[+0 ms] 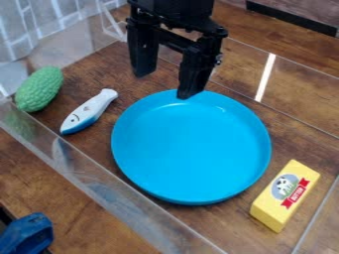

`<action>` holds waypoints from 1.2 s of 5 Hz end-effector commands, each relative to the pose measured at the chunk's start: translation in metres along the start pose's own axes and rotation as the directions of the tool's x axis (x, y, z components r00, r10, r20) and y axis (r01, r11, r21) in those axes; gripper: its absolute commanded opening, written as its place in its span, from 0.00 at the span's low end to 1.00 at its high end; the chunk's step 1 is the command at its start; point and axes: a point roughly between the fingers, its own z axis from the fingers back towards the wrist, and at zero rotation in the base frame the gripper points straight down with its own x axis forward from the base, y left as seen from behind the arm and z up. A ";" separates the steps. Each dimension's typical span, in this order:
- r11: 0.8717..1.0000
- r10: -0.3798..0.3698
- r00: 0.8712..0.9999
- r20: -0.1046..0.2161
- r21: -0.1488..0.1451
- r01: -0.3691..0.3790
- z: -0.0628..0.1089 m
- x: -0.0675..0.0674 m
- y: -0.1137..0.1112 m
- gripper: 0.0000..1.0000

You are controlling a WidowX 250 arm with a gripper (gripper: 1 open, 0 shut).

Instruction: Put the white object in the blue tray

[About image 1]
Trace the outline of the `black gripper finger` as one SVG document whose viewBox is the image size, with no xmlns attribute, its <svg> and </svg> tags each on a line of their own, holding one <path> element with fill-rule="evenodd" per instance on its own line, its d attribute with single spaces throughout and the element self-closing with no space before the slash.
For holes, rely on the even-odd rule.
<svg viewBox="0 0 339 254">
<path fill-rule="evenodd" d="M 204 90 L 212 70 L 223 61 L 223 39 L 203 36 L 183 52 L 178 98 L 188 99 Z"/>
<path fill-rule="evenodd" d="M 136 20 L 127 21 L 130 62 L 136 77 L 143 77 L 156 70 L 159 52 L 156 29 L 159 27 L 159 22 L 142 23 Z"/>
</svg>

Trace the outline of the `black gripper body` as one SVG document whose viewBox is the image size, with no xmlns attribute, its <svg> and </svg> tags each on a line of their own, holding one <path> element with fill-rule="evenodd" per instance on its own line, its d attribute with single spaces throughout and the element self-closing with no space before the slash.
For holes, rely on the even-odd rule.
<svg viewBox="0 0 339 254">
<path fill-rule="evenodd" d="M 199 40 L 210 40 L 219 45 L 229 36 L 227 29 L 212 20 L 215 0 L 127 0 L 130 17 L 127 18 L 127 42 L 146 45 L 148 39 L 158 41 L 164 30 L 183 29 L 188 33 L 199 32 Z"/>
</svg>

